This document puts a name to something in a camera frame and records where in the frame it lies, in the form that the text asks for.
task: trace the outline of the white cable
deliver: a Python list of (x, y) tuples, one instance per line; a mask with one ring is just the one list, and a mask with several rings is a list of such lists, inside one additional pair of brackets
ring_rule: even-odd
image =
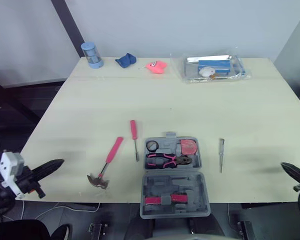
[(237, 231), (231, 226), (231, 223), (230, 223), (229, 203), (228, 203), (228, 223), (229, 223), (230, 228), (237, 233)]
[(46, 213), (52, 211), (53, 209), (57, 209), (57, 208), (65, 208), (65, 209), (69, 209), (69, 210), (72, 210), (72, 211), (75, 211), (75, 212), (87, 212), (87, 213), (95, 213), (95, 212), (97, 212), (97, 211), (99, 210), (99, 208), (100, 208), (100, 202), (99, 202), (98, 207), (96, 208), (96, 210), (80, 210), (80, 209), (74, 209), (74, 208), (71, 208), (71, 207), (69, 207), (69, 206), (57, 206), (58, 204), (59, 204), (59, 202), (58, 202), (56, 205), (54, 205), (54, 207), (52, 207), (52, 208), (48, 209), (47, 211), (44, 211), (43, 213), (39, 214), (39, 215), (35, 218), (35, 220), (38, 219), (39, 217), (41, 217), (43, 214), (46, 214)]
[(24, 218), (24, 213), (25, 213), (25, 201), (22, 200), (22, 212), (21, 212), (20, 220)]
[(5, 216), (5, 215), (2, 215), (2, 217), (6, 218), (6, 219), (9, 219), (11, 221), (14, 221), (12, 218), (8, 217), (8, 216)]

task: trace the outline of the wooden table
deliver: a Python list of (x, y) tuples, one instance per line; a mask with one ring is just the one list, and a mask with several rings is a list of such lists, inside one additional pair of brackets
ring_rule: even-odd
[[(135, 160), (132, 119), (141, 156), (145, 139), (166, 131), (198, 139), (211, 203), (297, 200), (297, 182), (280, 162), (300, 167), (300, 101), (270, 60), (243, 59), (250, 79), (199, 84), (178, 79), (168, 58), (138, 58), (125, 69), (114, 57), (103, 60), (100, 69), (79, 60), (21, 152), (30, 168), (65, 159), (40, 181), (42, 201), (140, 202), (145, 171), (142, 158)], [(142, 68), (155, 60), (168, 63), (165, 74)], [(99, 173), (118, 136), (124, 141), (105, 172), (108, 188), (93, 187), (87, 174)], [(219, 138), (225, 139), (223, 173)], [(26, 200), (39, 201), (35, 193)]]

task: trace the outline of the pink hammer handle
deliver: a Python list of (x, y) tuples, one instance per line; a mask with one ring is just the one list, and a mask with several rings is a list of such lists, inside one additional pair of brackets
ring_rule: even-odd
[(138, 138), (137, 137), (136, 121), (135, 120), (131, 120), (130, 121), (130, 126), (131, 126), (132, 139), (136, 140)]
[(109, 152), (108, 156), (106, 157), (105, 162), (107, 164), (111, 163), (111, 161), (114, 159), (122, 141), (124, 140), (124, 138), (122, 136), (118, 136), (117, 139), (115, 140), (115, 143), (111, 149), (111, 151)]

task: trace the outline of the hammer head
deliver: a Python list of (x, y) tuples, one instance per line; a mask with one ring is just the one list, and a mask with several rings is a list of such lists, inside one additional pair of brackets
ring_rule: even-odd
[(91, 175), (87, 175), (87, 177), (88, 177), (88, 180), (89, 180), (89, 182), (93, 185), (93, 186), (95, 186), (95, 187), (97, 187), (97, 188), (102, 188), (102, 189), (106, 189), (107, 187), (108, 187), (108, 183), (109, 183), (109, 181), (107, 180), (107, 181), (104, 181), (103, 179), (102, 179), (102, 177), (93, 177), (93, 176), (91, 176)]

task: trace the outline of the plastic bag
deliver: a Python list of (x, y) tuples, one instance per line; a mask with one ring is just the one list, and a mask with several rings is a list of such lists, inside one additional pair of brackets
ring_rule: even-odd
[(233, 82), (251, 77), (240, 57), (233, 54), (170, 55), (170, 61), (185, 83)]

